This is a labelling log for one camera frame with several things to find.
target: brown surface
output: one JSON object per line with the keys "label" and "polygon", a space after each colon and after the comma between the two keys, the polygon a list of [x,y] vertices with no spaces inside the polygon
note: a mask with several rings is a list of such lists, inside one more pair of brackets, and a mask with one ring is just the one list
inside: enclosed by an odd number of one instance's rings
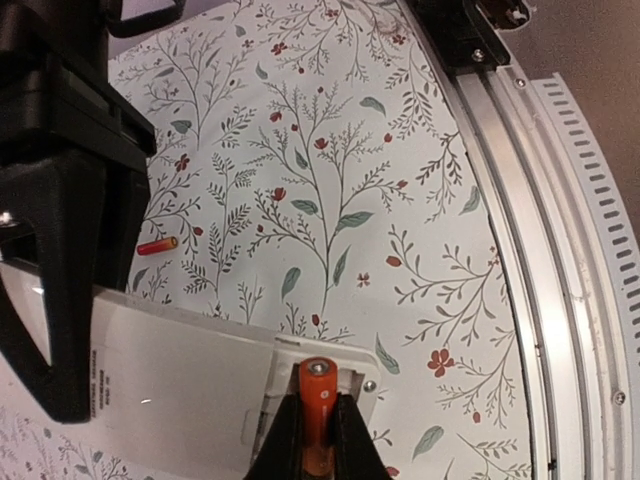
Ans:
{"label": "brown surface", "polygon": [[640,2],[534,0],[522,30],[506,33],[531,78],[559,72],[604,151],[640,234]]}

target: screw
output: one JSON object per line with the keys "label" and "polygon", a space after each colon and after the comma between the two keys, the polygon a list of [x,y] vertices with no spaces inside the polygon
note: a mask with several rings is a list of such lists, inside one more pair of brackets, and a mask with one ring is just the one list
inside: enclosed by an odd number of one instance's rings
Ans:
{"label": "screw", "polygon": [[15,227],[17,224],[9,212],[0,213],[0,228]]}
{"label": "screw", "polygon": [[613,401],[618,406],[624,404],[626,400],[627,400],[627,396],[625,395],[624,392],[616,392],[615,395],[613,396]]}
{"label": "screw", "polygon": [[307,366],[309,371],[316,376],[324,375],[329,371],[329,363],[322,359],[317,359],[313,362],[310,362]]}
{"label": "screw", "polygon": [[376,382],[374,382],[373,380],[369,380],[367,382],[364,382],[364,391],[367,393],[371,393],[373,392],[376,388],[378,388],[378,384]]}
{"label": "screw", "polygon": [[476,48],[471,54],[471,59],[476,63],[484,62],[484,58],[485,58],[484,52],[479,48]]}

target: green leaf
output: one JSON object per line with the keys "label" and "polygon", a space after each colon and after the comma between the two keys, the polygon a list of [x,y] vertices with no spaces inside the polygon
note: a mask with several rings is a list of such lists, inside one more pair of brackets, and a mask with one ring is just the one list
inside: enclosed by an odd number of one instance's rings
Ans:
{"label": "green leaf", "polygon": [[413,461],[418,455],[422,455],[423,453],[427,453],[431,450],[443,435],[444,429],[439,425],[435,425],[424,432],[424,435],[422,435],[422,438],[413,450],[413,458],[411,460]]}
{"label": "green leaf", "polygon": [[136,273],[136,276],[133,277],[133,283],[131,285],[131,291],[135,292],[136,290],[138,290],[138,286],[140,285],[140,282],[142,281],[142,279],[146,275],[147,271],[149,271],[149,267],[143,268],[138,273]]}
{"label": "green leaf", "polygon": [[367,220],[371,218],[373,213],[371,212],[357,212],[357,213],[348,213],[347,215],[343,215],[340,220],[338,220],[338,227],[336,230],[339,232],[344,228],[356,228],[365,223]]}
{"label": "green leaf", "polygon": [[318,206],[312,200],[293,200],[291,205],[307,215],[315,215],[318,213]]}
{"label": "green leaf", "polygon": [[295,288],[301,273],[298,267],[291,267],[284,276],[284,282],[282,282],[282,300],[284,300],[287,293]]}
{"label": "green leaf", "polygon": [[213,62],[213,59],[216,58],[218,56],[218,53],[220,53],[220,49],[217,49],[215,52],[213,52],[209,58],[207,58],[207,61],[205,62],[204,66],[205,68],[208,67],[209,65],[211,65],[211,62]]}
{"label": "green leaf", "polygon": [[333,271],[333,284],[336,287],[340,283],[340,277],[342,277],[342,274],[344,273],[344,269],[347,266],[347,255],[349,254],[350,248],[351,246],[348,246],[347,249],[344,251],[344,253],[340,255],[340,258],[338,259],[338,261],[336,262],[336,268]]}
{"label": "green leaf", "polygon": [[380,343],[380,337],[378,334],[376,334],[376,355],[391,375],[398,375],[400,373],[400,365],[398,365],[398,361],[389,355],[384,349],[382,343]]}
{"label": "green leaf", "polygon": [[190,120],[174,120],[173,122],[171,122],[171,125],[173,125],[173,128],[176,129],[176,132],[182,133],[184,135],[191,128],[191,121]]}
{"label": "green leaf", "polygon": [[260,78],[260,80],[266,80],[267,78],[269,78],[269,74],[262,70],[262,68],[260,68],[260,62],[258,62],[258,64],[256,65],[256,75],[258,75],[258,78]]}
{"label": "green leaf", "polygon": [[161,71],[158,75],[156,75],[154,78],[160,78],[160,77],[166,77],[167,75],[171,75],[173,73],[174,68],[173,67],[169,67],[163,71]]}
{"label": "green leaf", "polygon": [[302,154],[296,149],[296,164],[303,170],[309,168],[309,162],[302,156]]}
{"label": "green leaf", "polygon": [[373,97],[364,97],[360,101],[360,106],[365,108],[373,108],[377,112],[382,113],[384,116],[387,115],[387,111],[385,110],[384,105],[382,105],[382,103],[380,103]]}
{"label": "green leaf", "polygon": [[473,212],[480,205],[480,190],[475,185],[471,187],[471,194],[469,195],[469,200],[464,204],[464,208],[460,212],[460,215],[465,213]]}

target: red flower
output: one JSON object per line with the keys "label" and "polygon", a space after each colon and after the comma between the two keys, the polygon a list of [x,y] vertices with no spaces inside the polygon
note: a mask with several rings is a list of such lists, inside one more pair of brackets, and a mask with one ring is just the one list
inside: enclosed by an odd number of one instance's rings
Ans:
{"label": "red flower", "polygon": [[187,154],[183,153],[182,156],[180,157],[180,160],[174,163],[174,166],[176,167],[176,172],[182,172],[183,170],[186,170],[187,165],[189,164],[190,161],[191,159],[187,157]]}
{"label": "red flower", "polygon": [[314,147],[316,147],[318,150],[324,150],[325,148],[327,148],[327,145],[329,145],[329,142],[327,142],[324,138],[320,137],[319,139],[316,140],[316,143],[313,144]]}
{"label": "red flower", "polygon": [[431,360],[427,363],[427,367],[436,371],[436,378],[440,378],[445,374],[447,368],[453,367],[453,358],[449,357],[449,350],[434,350],[431,352]]}
{"label": "red flower", "polygon": [[284,44],[284,42],[276,43],[273,45],[271,49],[271,53],[274,55],[280,55],[283,50],[286,50],[288,47]]}
{"label": "red flower", "polygon": [[395,467],[387,467],[387,475],[389,475],[391,478],[395,478],[400,475],[400,470]]}
{"label": "red flower", "polygon": [[368,287],[370,285],[369,282],[369,273],[359,273],[358,274],[358,287]]}
{"label": "red flower", "polygon": [[393,40],[393,43],[395,43],[396,45],[404,45],[404,42],[407,40],[407,37],[403,37],[402,35],[397,34],[397,35],[394,35],[391,40]]}
{"label": "red flower", "polygon": [[285,196],[287,195],[287,191],[282,188],[282,187],[278,187],[273,191],[273,194],[271,195],[271,198],[276,201],[279,202],[280,200],[282,200]]}
{"label": "red flower", "polygon": [[400,265],[402,265],[402,260],[400,260],[398,257],[389,255],[387,257],[387,264],[391,265],[392,267],[399,267]]}

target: floral pattern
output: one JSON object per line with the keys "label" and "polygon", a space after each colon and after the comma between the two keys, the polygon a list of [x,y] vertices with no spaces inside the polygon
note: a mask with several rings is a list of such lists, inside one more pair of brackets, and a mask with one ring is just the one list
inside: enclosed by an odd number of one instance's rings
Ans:
{"label": "floral pattern", "polygon": [[[129,293],[375,351],[371,435],[392,478],[531,476],[500,254],[395,0],[234,0],[110,73],[157,129],[139,243],[179,241],[135,257]],[[110,478],[96,450],[45,440],[25,437],[31,465]]]}

